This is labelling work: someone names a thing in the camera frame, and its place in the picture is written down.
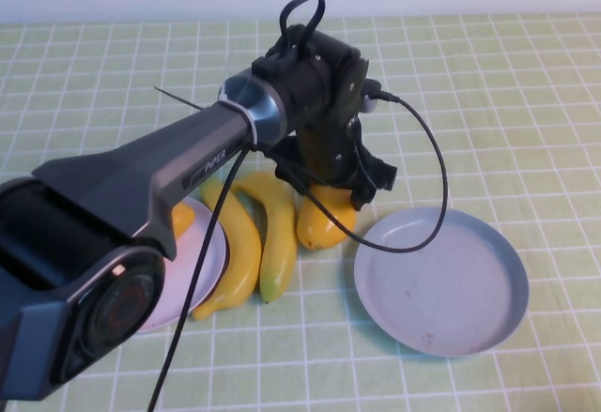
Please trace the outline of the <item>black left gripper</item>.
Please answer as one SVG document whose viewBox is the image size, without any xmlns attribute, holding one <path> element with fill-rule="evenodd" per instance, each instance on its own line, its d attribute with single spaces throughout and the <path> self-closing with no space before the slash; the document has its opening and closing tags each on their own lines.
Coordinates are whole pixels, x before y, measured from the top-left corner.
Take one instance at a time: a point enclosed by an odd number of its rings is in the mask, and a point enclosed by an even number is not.
<svg viewBox="0 0 601 412">
<path fill-rule="evenodd" d="M 354 116 L 339 127 L 324 124 L 303 127 L 274 146 L 277 160 L 285 160 L 298 179 L 288 183 L 301 196 L 311 185 L 352 191 L 350 203 L 355 210 L 370 204 L 375 191 L 393 188 L 397 168 L 374 156 L 363 143 L 362 122 Z"/>
</svg>

